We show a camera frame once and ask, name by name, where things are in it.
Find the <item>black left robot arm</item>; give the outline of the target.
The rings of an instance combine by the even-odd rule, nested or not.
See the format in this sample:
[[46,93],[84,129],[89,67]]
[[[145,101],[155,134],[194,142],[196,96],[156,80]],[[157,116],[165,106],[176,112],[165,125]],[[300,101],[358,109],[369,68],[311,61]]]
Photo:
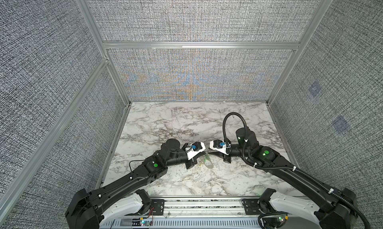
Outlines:
[[65,218],[71,229],[98,229],[102,224],[129,214],[144,215],[151,198],[142,189],[165,175],[168,167],[184,163],[189,169],[204,154],[203,142],[181,147],[176,139],[168,139],[132,172],[107,186],[87,192],[78,191],[72,198]]

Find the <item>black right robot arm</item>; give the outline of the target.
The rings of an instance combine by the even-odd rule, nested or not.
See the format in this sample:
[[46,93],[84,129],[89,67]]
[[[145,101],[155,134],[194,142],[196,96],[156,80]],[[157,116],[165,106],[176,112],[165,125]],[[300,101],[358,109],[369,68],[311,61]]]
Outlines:
[[357,219],[362,220],[366,229],[370,228],[357,207],[354,192],[331,187],[299,169],[277,151],[260,145],[255,133],[248,128],[238,129],[236,137],[237,144],[224,138],[210,141],[209,148],[225,160],[240,157],[245,164],[282,179],[307,197],[306,200],[288,197],[274,189],[266,189],[258,199],[262,212],[258,222],[263,229],[282,226],[288,215],[309,220],[322,229],[351,229]]

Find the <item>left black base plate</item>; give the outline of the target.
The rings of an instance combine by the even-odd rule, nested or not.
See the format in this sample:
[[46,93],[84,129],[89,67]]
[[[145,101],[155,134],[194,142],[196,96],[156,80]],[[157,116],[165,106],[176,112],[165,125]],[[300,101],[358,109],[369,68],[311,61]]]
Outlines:
[[153,199],[151,201],[150,209],[152,210],[152,215],[162,216],[165,209],[165,200],[164,199]]

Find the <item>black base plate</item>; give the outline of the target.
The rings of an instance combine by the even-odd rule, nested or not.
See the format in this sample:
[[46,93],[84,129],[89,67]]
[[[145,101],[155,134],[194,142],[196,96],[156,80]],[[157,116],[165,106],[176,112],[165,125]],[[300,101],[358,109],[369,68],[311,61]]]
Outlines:
[[152,215],[162,216],[165,209],[165,200],[164,199],[153,199],[151,201],[150,209],[152,210]]
[[242,199],[241,204],[243,205],[245,214],[247,216],[262,214],[259,206],[259,199]]

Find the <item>aluminium front rail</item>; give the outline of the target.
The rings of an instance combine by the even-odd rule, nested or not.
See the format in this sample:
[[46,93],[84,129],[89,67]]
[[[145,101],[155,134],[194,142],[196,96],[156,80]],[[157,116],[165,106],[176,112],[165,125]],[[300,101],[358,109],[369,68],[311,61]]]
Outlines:
[[[162,216],[152,215],[150,209],[153,199],[164,199],[165,209]],[[161,217],[161,218],[223,218],[254,217],[247,216],[241,204],[242,199],[258,197],[152,197],[142,198],[137,194],[123,197],[109,207],[98,207],[104,217],[103,223],[122,217]]]

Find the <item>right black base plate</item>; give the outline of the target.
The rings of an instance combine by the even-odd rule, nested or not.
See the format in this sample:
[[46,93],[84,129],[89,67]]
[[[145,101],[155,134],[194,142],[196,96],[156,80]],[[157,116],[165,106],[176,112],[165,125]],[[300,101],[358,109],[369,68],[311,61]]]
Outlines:
[[247,216],[262,214],[259,206],[259,199],[242,199],[241,204],[243,205],[245,214]]

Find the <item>aluminium enclosure frame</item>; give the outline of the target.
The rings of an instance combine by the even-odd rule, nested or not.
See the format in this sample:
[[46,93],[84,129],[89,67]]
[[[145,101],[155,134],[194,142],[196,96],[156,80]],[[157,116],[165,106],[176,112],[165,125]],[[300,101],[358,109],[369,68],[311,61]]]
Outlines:
[[123,103],[128,94],[107,51],[286,49],[297,54],[331,0],[320,0],[296,42],[103,41],[87,0],[1,0],[1,218],[34,172],[34,155],[52,142],[107,70]]

